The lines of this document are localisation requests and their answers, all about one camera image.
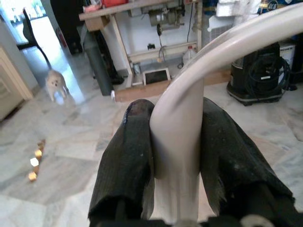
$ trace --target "white tiled floor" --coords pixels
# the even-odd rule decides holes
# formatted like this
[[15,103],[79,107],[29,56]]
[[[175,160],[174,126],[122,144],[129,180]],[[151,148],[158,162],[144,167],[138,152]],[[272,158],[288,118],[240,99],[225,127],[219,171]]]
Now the white tiled floor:
[[[71,95],[52,103],[42,89],[1,125],[1,226],[88,226],[98,164],[128,104],[101,95],[83,56],[59,56],[54,68],[64,75]],[[286,92],[278,103],[248,107],[228,96],[225,87],[207,86],[205,96],[253,138],[303,211],[303,87]],[[38,180],[30,183],[29,159],[41,139],[46,139],[44,159]],[[200,220],[212,213],[203,191],[199,206]]]

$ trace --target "dog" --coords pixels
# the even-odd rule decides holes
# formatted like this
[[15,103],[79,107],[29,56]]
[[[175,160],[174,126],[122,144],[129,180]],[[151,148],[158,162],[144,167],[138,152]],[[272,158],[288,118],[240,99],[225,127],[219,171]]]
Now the dog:
[[46,78],[46,87],[51,100],[54,102],[55,92],[60,92],[63,98],[69,93],[64,77],[61,73],[55,70],[50,70]]

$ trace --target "vacuum cleaner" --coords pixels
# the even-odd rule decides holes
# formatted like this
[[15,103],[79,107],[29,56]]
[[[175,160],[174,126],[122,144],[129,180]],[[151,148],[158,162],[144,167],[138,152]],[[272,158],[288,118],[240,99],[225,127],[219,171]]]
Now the vacuum cleaner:
[[248,106],[279,101],[287,90],[290,68],[280,57],[279,43],[274,43],[233,62],[231,75],[228,94]]

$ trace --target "chair leg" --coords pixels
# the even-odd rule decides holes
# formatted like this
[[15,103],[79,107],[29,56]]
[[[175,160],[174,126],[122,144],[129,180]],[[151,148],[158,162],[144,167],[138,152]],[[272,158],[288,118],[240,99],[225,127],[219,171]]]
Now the chair leg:
[[49,62],[49,60],[48,60],[46,54],[44,53],[44,51],[42,50],[42,48],[41,48],[39,45],[37,45],[36,47],[41,51],[43,57],[44,57],[45,60],[46,60],[46,63],[47,63],[48,68],[51,69],[51,68],[52,68],[51,63]]

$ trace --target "white curved pole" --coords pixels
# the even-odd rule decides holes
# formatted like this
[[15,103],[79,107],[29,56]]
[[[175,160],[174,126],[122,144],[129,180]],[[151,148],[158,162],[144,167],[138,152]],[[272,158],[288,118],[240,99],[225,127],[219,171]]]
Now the white curved pole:
[[197,220],[203,78],[257,49],[303,32],[303,3],[238,25],[203,48],[178,74],[151,115],[155,209],[167,222]]

